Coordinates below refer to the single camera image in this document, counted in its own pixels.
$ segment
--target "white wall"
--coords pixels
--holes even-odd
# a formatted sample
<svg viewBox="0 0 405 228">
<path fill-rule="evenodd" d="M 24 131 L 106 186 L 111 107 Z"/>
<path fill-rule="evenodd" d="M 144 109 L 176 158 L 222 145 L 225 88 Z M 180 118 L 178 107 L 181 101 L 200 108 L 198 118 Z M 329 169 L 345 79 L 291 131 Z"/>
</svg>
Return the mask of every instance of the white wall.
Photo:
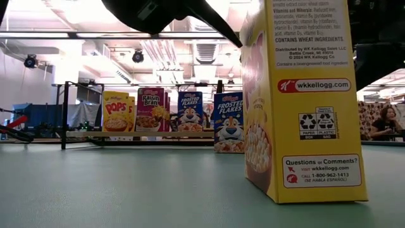
<svg viewBox="0 0 405 228">
<path fill-rule="evenodd" d="M 0 51 L 0 107 L 11 110 L 13 104 L 55 104 L 56 88 L 52 87 L 53 76 L 41 69 L 30 70 L 23 62 Z M 0 113 L 0 123 L 9 118 Z"/>
</svg>

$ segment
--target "recycling symbol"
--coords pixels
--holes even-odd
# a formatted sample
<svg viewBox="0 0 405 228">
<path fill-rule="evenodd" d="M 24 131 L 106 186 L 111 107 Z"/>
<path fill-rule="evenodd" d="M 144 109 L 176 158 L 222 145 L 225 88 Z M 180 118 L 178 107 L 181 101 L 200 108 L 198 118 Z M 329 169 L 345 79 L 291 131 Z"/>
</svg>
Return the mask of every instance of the recycling symbol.
<svg viewBox="0 0 405 228">
<path fill-rule="evenodd" d="M 299 126 L 301 130 L 314 130 L 316 127 L 315 116 L 312 114 L 300 114 Z"/>
<path fill-rule="evenodd" d="M 333 115 L 331 113 L 321 113 L 317 116 L 318 119 L 318 127 L 320 129 L 334 129 L 335 128 L 335 121 L 333 120 Z"/>
</svg>

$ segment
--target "table surface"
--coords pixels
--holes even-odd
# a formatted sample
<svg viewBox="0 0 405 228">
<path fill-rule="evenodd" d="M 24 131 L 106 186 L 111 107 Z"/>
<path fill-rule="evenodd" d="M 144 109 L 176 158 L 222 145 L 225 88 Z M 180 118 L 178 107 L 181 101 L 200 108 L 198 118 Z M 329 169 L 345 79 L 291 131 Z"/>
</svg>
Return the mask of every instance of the table surface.
<svg viewBox="0 0 405 228">
<path fill-rule="evenodd" d="M 405 227 L 403 148 L 363 147 L 367 203 L 276 205 L 243 155 L 59 147 L 0 144 L 0 227 Z"/>
</svg>

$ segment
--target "blue cereal box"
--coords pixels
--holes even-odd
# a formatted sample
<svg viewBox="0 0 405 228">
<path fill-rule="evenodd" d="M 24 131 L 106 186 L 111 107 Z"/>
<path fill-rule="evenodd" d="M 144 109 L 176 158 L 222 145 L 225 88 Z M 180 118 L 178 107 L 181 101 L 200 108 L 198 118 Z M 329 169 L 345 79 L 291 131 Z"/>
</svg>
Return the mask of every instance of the blue cereal box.
<svg viewBox="0 0 405 228">
<path fill-rule="evenodd" d="M 203 131 L 203 93 L 178 92 L 178 131 Z"/>
<path fill-rule="evenodd" d="M 214 96 L 214 131 L 217 153 L 244 153 L 243 93 Z"/>
</svg>

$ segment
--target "woman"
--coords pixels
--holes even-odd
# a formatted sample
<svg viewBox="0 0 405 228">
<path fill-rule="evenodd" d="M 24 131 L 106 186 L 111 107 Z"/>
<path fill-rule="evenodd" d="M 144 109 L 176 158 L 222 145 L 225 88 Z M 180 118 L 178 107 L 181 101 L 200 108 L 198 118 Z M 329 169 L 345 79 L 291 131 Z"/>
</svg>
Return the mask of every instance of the woman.
<svg viewBox="0 0 405 228">
<path fill-rule="evenodd" d="M 386 134 L 401 133 L 402 127 L 396 120 L 396 113 L 393 108 L 385 107 L 381 110 L 380 118 L 371 125 L 370 137 L 375 141 L 389 141 Z"/>
</svg>

